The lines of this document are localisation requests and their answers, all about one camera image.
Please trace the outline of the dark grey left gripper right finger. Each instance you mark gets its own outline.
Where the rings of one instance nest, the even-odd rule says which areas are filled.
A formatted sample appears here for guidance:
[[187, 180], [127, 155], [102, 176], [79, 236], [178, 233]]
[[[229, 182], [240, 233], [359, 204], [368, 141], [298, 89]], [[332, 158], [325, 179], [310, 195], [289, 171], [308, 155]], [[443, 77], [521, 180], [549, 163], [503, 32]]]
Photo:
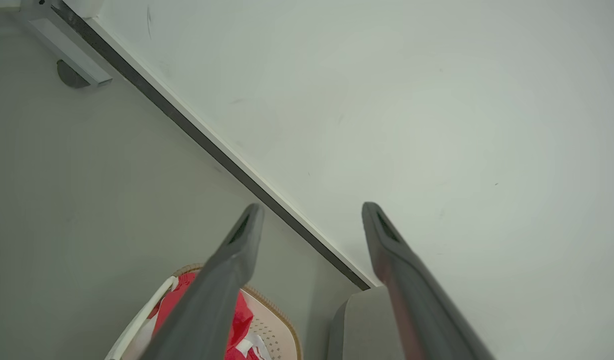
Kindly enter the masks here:
[[389, 293], [408, 360], [492, 360], [476, 331], [375, 202], [362, 205], [374, 274]]

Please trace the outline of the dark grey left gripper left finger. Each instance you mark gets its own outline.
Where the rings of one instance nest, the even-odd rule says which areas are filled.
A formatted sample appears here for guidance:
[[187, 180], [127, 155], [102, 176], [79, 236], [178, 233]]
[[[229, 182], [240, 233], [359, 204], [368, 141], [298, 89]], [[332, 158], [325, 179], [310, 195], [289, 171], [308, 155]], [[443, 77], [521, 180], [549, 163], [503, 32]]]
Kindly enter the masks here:
[[248, 205], [141, 355], [143, 360], [222, 360], [237, 297], [255, 271], [264, 208]]

